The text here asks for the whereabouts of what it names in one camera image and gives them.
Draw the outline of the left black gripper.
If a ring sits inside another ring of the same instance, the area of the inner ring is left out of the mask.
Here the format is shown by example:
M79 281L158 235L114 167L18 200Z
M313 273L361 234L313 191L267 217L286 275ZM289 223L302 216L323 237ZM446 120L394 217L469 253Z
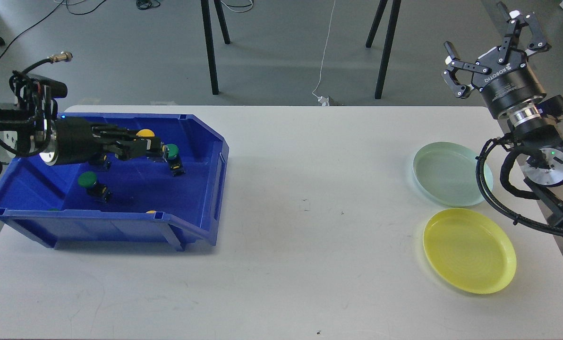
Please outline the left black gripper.
M165 155L162 140L156 136L137 137L137 131L114 124L92 125L84 118L61 118L54 122L51 140L41 152L41 160L49 166L79 164L103 152L112 153L120 161L139 157L156 162L162 159Z

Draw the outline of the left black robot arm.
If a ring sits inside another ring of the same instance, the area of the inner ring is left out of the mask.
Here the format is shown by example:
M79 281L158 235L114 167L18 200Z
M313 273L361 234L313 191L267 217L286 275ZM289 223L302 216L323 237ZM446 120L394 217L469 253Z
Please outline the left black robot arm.
M143 156L167 161L169 148L148 129L132 130L58 114L56 101L66 97L67 86L33 75L33 69L69 62L72 57L71 52L62 51L12 72L9 87L16 103L0 107L0 146L18 158L38 155L49 166L89 163L107 169L110 153L120 161Z

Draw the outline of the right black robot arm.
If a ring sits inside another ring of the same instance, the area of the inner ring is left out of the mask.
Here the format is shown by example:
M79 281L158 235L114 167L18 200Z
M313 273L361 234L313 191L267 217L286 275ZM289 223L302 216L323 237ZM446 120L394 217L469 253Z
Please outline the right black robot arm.
M484 199L514 224L563 238L563 200L552 187L563 185L563 136L556 124L563 115L563 97L549 99L529 66L529 57L551 47L534 13L497 6L506 21L502 43L479 56L473 64L462 61L454 45L442 73L457 98L480 93L494 119L506 119L510 131L491 138L476 157L476 183ZM501 203L487 185L484 167L496 146L506 152L500 168L502 187L517 198L539 200L551 210L547 223L537 222Z

